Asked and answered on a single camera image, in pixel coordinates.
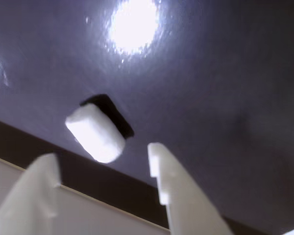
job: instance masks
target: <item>white wall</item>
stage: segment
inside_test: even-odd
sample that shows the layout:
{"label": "white wall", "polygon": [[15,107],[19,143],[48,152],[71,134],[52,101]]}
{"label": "white wall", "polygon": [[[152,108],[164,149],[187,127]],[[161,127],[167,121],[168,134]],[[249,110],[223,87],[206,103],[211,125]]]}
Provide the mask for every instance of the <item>white wall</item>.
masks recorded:
{"label": "white wall", "polygon": [[[0,204],[22,172],[0,162]],[[169,235],[137,218],[59,188],[55,235]]]}

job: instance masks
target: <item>glossy surface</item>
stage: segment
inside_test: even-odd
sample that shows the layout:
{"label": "glossy surface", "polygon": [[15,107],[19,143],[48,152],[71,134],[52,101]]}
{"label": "glossy surface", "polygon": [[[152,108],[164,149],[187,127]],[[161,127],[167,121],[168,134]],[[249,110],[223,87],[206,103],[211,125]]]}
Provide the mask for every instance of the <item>glossy surface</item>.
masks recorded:
{"label": "glossy surface", "polygon": [[159,10],[151,0],[121,1],[107,26],[109,40],[119,53],[143,53],[159,29]]}
{"label": "glossy surface", "polygon": [[225,216],[294,228],[294,1],[162,0],[134,54],[109,39],[119,5],[0,0],[0,120],[91,158],[64,120],[108,94],[135,131],[110,167],[155,185],[159,141]]}

